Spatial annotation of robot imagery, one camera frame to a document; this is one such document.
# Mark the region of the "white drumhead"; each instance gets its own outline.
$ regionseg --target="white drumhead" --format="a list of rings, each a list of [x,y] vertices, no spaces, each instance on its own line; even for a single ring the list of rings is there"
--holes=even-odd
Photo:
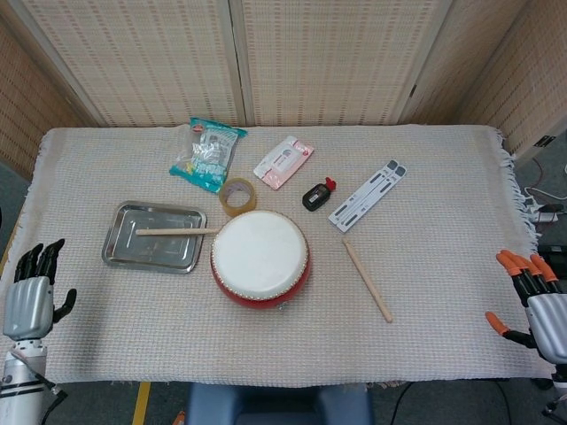
[[[228,290],[243,298],[270,299],[287,292],[303,274],[307,244],[287,217],[251,211],[222,228],[212,259]]]

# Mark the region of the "metal tray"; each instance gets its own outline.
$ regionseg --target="metal tray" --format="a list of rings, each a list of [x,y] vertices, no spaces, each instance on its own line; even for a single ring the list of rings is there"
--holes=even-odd
[[[109,266],[184,274],[197,264],[203,236],[136,236],[139,228],[203,228],[196,208],[127,201],[116,209],[103,247]]]

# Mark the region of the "drum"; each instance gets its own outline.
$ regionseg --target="drum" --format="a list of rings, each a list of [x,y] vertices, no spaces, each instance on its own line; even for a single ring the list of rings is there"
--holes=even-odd
[[[229,298],[253,308],[291,299],[310,271],[307,241],[293,221],[271,211],[250,211],[217,234],[211,268]]]

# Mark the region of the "robotic hand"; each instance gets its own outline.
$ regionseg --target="robotic hand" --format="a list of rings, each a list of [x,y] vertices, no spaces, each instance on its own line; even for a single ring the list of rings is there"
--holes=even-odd
[[[47,387],[58,396],[43,416],[65,399],[65,392],[45,375],[47,347],[42,339],[71,310],[77,290],[67,292],[65,303],[57,310],[53,306],[53,288],[57,258],[64,239],[49,245],[43,251],[38,244],[24,254],[16,268],[14,284],[8,289],[4,313],[4,335],[14,345],[6,355],[4,377],[0,387],[0,423],[38,424],[42,410],[42,392]]]
[[[486,312],[486,319],[498,334],[527,348],[537,349],[543,359],[555,365],[551,377],[559,398],[548,403],[542,413],[567,425],[567,421],[554,414],[559,403],[567,399],[567,293],[563,293],[553,270],[537,254],[531,255],[530,261],[513,252],[501,251],[496,259],[512,278],[525,307],[530,333],[510,330],[492,312]]]

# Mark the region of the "floor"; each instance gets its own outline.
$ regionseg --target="floor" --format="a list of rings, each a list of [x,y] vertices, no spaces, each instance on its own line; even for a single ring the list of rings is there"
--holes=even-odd
[[[544,175],[540,189],[567,196],[567,175],[563,168],[567,162],[567,138],[565,135],[554,140],[537,156]],[[7,241],[9,229],[13,227],[18,210],[23,202],[27,185],[14,175],[6,174],[0,167],[0,181],[10,177],[13,185],[0,188],[0,206],[4,213],[2,243]],[[529,161],[517,169],[517,180],[521,187],[534,184],[540,176],[535,162]],[[540,243],[567,245],[567,216],[560,218],[553,226],[540,226]],[[553,423],[540,415],[541,409],[554,396],[552,390],[540,390],[528,379],[512,379],[498,382],[509,402],[511,420],[514,425],[538,425]],[[126,424],[132,423],[136,407],[139,384],[137,382],[86,382],[63,384],[69,398],[58,407],[48,424]],[[374,385],[373,396],[376,424],[389,424],[400,394],[405,386],[382,389]],[[146,425],[170,425],[177,413],[183,410],[189,391],[184,382],[151,385],[149,403],[146,409]],[[46,396],[45,403],[50,401]],[[488,381],[417,382],[400,402],[395,421],[404,425],[427,424],[507,424],[506,401],[497,383]]]

